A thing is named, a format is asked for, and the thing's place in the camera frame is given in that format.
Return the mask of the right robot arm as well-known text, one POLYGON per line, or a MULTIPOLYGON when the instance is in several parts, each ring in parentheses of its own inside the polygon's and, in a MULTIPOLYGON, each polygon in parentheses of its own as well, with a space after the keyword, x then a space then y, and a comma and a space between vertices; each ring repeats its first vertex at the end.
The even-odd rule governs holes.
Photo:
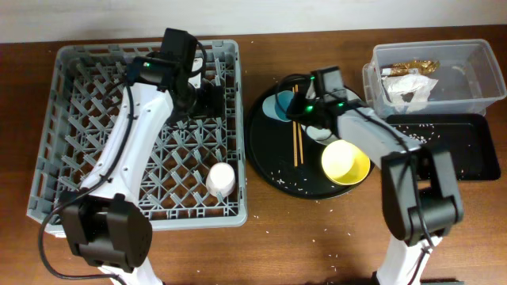
POLYGON ((381 171, 383 217, 391 239, 373 283, 419 284, 433 250, 464 216, 449 150, 412 139, 380 119, 345 88, 337 66, 290 74, 278 86, 291 84, 302 89, 285 110, 290 120, 330 130, 381 171))

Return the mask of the pink and white cup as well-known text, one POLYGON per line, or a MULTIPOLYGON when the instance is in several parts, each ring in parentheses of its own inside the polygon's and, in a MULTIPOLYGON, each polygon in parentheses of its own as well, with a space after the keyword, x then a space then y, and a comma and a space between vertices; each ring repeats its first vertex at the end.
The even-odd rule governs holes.
POLYGON ((234 191, 235 172, 231 165, 225 162, 214 164, 207 175, 205 187, 214 197, 227 197, 234 191))

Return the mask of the wooden chopstick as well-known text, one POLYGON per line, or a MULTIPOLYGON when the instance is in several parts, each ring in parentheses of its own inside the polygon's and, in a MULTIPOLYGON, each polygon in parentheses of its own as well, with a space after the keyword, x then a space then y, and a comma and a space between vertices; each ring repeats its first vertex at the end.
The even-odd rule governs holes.
MULTIPOLYGON (((298 91, 298 86, 295 85, 292 87, 292 92, 295 93, 298 91)), ((293 165, 296 168, 298 166, 298 139, 297 139, 297 123, 292 121, 292 137, 293 137, 293 165)))
POLYGON ((297 123, 297 139, 298 139, 298 165, 302 165, 304 163, 304 156, 303 156, 302 129, 300 123, 297 123))

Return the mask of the light blue plastic cup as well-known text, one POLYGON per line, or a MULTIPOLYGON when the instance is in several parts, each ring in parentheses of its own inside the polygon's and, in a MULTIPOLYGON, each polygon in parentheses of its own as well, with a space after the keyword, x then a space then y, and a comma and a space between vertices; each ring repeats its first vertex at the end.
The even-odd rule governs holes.
POLYGON ((270 95, 264 99, 262 111, 270 119, 290 122, 291 120, 287 118, 285 113, 293 97, 294 93, 289 90, 281 91, 277 95, 270 95))

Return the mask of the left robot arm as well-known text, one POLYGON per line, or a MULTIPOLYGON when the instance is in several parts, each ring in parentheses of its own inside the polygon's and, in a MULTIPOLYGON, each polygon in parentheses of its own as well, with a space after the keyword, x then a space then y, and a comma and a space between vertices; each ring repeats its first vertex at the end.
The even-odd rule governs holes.
POLYGON ((160 284, 147 258, 152 225, 138 207, 140 183, 166 123, 223 114, 223 88, 194 67, 204 46, 167 28, 158 51, 136 56, 123 75, 120 113, 97 164, 77 192, 64 193, 60 217, 73 255, 118 284, 160 284))

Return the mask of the yellow plastic bowl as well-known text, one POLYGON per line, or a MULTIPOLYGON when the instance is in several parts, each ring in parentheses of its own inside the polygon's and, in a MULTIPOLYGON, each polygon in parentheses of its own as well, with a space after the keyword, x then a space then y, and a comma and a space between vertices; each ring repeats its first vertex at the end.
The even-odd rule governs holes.
POLYGON ((370 173, 372 163, 358 147, 345 140, 337 140, 324 148, 321 166, 325 176, 335 184, 354 185, 370 173))

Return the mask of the white round plate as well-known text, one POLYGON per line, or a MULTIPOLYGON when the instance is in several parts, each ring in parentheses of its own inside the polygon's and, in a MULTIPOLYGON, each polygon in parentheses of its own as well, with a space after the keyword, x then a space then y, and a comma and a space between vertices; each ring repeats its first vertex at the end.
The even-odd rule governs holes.
POLYGON ((324 146, 338 140, 338 137, 329 129, 318 129, 316 127, 305 125, 302 125, 302 129, 310 139, 324 146))

